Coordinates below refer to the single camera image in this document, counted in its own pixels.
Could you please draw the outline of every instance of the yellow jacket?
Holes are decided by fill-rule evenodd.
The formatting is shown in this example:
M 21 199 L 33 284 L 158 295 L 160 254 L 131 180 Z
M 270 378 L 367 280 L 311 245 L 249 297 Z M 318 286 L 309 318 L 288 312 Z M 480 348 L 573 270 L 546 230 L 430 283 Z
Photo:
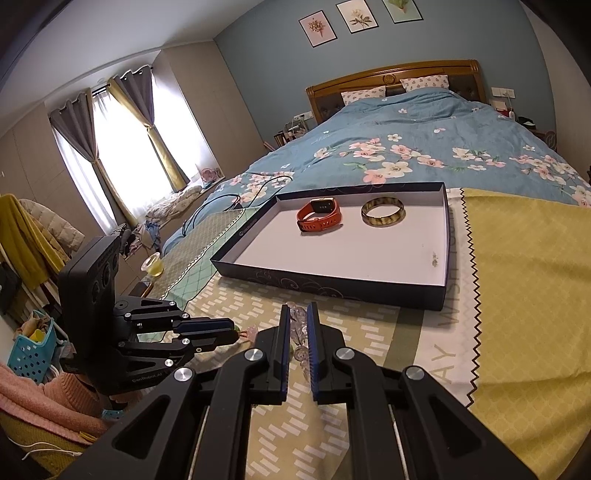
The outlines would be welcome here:
M 31 290 L 57 274 L 63 260 L 13 194 L 0 196 L 0 243 L 22 282 Z

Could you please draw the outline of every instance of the pillow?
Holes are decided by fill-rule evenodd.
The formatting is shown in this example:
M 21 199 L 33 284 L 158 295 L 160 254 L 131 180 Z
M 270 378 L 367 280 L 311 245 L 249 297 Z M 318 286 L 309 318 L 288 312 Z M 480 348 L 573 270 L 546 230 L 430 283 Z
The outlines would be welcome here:
M 345 106 L 363 98 L 385 98 L 386 86 L 372 88 L 371 90 L 357 90 L 355 92 L 341 93 Z
M 417 88 L 423 87 L 449 88 L 447 75 L 431 75 L 430 77 L 420 77 L 418 79 L 404 79 L 400 80 L 400 83 L 402 83 L 402 86 L 407 92 L 412 92 Z

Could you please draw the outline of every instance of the blue duvet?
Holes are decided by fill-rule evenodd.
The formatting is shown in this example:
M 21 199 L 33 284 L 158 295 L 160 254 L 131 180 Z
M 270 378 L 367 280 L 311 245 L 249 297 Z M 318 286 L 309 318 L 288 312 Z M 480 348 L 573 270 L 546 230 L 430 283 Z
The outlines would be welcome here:
M 242 206 L 258 206 L 279 190 L 435 180 L 591 205 L 589 184 L 545 143 L 492 107 L 441 88 L 351 103 L 222 183 L 207 201 L 235 193 Z M 231 203 L 213 202 L 194 224 Z M 164 253 L 181 239 L 176 232 Z

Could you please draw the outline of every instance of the gold curtain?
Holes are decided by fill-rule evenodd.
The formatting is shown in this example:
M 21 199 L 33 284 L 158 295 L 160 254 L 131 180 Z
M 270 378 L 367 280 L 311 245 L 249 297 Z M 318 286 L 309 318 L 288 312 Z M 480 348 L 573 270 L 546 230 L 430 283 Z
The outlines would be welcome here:
M 136 117 L 146 130 L 148 131 L 148 136 L 150 141 L 152 142 L 152 146 L 160 159 L 160 163 L 164 168 L 164 172 L 168 177 L 170 184 L 175 189 L 175 191 L 183 190 L 187 186 L 187 182 L 181 175 L 178 170 L 177 164 L 174 161 L 170 150 L 164 143 L 160 132 L 156 126 L 150 122 L 140 111 L 137 105 L 125 94 L 125 92 L 121 89 L 121 87 L 115 82 L 114 78 L 110 78 L 109 82 L 107 83 L 107 91 L 117 100 L 121 105 L 123 105 L 127 110 L 129 110 L 134 117 Z
M 92 109 L 92 92 L 90 91 L 90 89 L 88 89 L 86 91 L 86 103 L 88 106 L 88 111 L 90 113 L 90 125 L 92 127 L 92 132 L 94 132 L 95 131 L 95 116 L 93 113 L 94 110 Z M 100 175 L 103 177 L 107 188 L 109 189 L 111 195 L 115 199 L 115 202 L 117 203 L 117 205 L 121 209 L 121 212 L 125 216 L 127 223 L 129 224 L 129 226 L 132 229 L 134 229 L 139 224 L 138 219 L 127 208 L 127 205 L 125 204 L 123 199 L 119 196 L 119 193 L 117 193 L 117 190 L 115 189 L 115 186 L 113 185 L 113 182 L 109 178 L 109 174 L 105 170 L 105 166 L 103 165 L 103 162 L 101 162 L 101 160 L 100 160 L 99 148 L 96 143 L 96 139 L 95 139 L 95 144 L 94 144 L 94 149 L 93 149 L 92 154 L 93 154 L 94 159 L 91 161 L 91 163 L 93 164 L 94 167 L 96 167 L 96 169 L 99 171 Z

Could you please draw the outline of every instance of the metal screw cap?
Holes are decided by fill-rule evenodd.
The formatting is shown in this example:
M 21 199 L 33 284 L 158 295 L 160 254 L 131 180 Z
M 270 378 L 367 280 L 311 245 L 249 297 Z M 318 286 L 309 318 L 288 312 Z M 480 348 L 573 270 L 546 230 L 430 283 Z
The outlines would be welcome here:
M 336 351 L 336 356 L 341 360 L 351 360 L 355 356 L 355 351 L 348 347 L 339 348 Z
M 246 358 L 249 362 L 256 362 L 257 360 L 260 360 L 263 355 L 264 353 L 262 350 L 259 350 L 258 348 L 251 348 L 250 350 L 244 352 L 244 358 Z
M 187 367 L 181 367 L 174 373 L 174 379 L 179 382 L 186 382 L 193 376 L 193 370 Z
M 425 376 L 425 370 L 421 367 L 408 367 L 406 375 L 411 380 L 422 380 Z

